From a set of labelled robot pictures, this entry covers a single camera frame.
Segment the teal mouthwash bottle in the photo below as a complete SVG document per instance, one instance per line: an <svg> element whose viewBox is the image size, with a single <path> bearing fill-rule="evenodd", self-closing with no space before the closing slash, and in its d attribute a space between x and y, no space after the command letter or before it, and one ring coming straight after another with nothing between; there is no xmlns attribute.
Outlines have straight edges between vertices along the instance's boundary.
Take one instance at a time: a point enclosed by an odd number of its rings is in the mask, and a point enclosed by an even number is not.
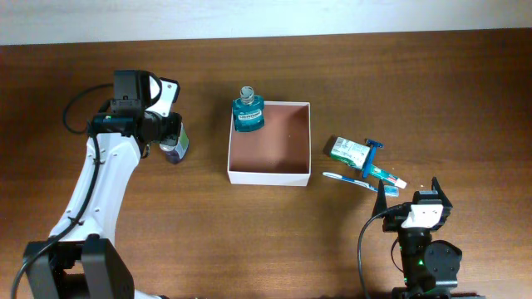
<svg viewBox="0 0 532 299"><path fill-rule="evenodd" d="M234 128L238 132L252 132L264 127L264 98L251 86L240 89L239 98L232 102Z"/></svg>

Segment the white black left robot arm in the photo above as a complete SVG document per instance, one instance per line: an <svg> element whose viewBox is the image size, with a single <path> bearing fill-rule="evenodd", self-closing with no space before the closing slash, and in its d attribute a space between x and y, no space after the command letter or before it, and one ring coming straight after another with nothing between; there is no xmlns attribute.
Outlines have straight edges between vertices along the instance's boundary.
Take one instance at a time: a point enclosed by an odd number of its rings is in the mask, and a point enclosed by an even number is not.
<svg viewBox="0 0 532 299"><path fill-rule="evenodd" d="M71 199L47 240L29 242L13 279L35 298L145 298L116 251L116 223L127 184L157 143L176 147L182 117L172 111L178 81L149 71L116 71L114 95L86 124L84 164Z"/></svg>

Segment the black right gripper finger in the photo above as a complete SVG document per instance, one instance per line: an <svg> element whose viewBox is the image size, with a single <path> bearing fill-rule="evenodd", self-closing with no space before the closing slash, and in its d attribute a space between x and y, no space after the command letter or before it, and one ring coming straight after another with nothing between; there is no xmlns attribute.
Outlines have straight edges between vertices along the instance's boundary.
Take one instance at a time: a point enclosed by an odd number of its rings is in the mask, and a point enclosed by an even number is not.
<svg viewBox="0 0 532 299"><path fill-rule="evenodd" d="M453 205L451 201L446 197L445 193L443 192L437 177L433 177L431 180L431 189L433 191L436 191L438 199L441 201L444 208L452 208Z"/></svg>
<svg viewBox="0 0 532 299"><path fill-rule="evenodd" d="M376 217L377 215L385 212L386 210L387 210L386 194L383 192L378 192L376 202L372 210L372 216Z"/></svg>

